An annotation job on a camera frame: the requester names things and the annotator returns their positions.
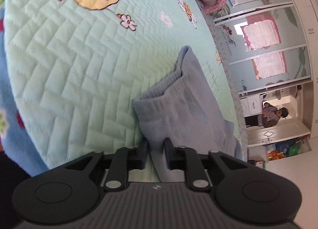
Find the mint green quilt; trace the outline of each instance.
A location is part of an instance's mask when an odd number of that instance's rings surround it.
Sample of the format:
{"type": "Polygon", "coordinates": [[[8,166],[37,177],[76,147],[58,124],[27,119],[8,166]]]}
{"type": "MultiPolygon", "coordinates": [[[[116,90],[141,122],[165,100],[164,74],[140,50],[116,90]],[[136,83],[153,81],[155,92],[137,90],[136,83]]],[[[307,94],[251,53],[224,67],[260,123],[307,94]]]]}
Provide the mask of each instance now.
{"type": "MultiPolygon", "coordinates": [[[[142,138],[133,99],[190,45],[224,118],[237,118],[195,0],[5,0],[5,49],[15,101],[49,168],[113,153],[142,138]]],[[[150,163],[137,180],[155,180],[150,163]]]]}

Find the white door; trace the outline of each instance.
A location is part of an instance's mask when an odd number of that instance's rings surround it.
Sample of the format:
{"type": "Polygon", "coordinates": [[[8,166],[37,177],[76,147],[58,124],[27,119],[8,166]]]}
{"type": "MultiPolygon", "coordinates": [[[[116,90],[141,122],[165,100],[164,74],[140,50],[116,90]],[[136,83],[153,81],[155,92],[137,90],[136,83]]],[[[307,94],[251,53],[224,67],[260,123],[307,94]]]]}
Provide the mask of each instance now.
{"type": "Polygon", "coordinates": [[[276,143],[309,135],[310,130],[297,118],[279,121],[276,126],[247,131],[248,147],[276,143]]]}

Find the white wall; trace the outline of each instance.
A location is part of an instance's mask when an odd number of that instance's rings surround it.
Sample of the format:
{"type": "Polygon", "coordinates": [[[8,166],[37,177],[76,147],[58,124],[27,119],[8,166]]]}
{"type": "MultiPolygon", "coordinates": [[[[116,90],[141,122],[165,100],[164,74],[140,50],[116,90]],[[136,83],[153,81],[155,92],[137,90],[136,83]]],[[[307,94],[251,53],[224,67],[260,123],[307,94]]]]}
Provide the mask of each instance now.
{"type": "Polygon", "coordinates": [[[318,229],[318,138],[311,139],[310,146],[311,152],[268,162],[267,170],[299,187],[302,206],[295,222],[303,229],[318,229]]]}

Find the patterned shirt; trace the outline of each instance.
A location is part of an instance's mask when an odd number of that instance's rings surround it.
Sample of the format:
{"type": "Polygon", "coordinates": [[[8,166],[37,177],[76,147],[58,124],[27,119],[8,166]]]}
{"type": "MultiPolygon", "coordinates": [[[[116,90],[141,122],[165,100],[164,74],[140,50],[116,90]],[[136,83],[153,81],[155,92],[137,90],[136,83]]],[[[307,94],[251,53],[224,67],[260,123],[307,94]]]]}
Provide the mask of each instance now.
{"type": "Polygon", "coordinates": [[[263,114],[258,115],[258,126],[263,126],[264,128],[273,127],[277,125],[279,121],[279,117],[276,115],[277,108],[275,106],[272,106],[268,104],[268,107],[263,108],[264,111],[267,112],[266,116],[263,116],[263,114]]]}

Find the door handle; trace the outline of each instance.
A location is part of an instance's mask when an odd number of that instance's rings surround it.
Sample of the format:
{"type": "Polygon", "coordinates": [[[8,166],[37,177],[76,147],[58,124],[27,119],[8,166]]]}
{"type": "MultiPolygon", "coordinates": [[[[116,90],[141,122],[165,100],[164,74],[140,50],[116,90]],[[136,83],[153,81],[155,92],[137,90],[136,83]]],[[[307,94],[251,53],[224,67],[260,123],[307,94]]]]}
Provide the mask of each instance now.
{"type": "Polygon", "coordinates": [[[262,143],[270,143],[271,141],[272,141],[271,139],[268,139],[268,140],[262,141],[262,143]]]}

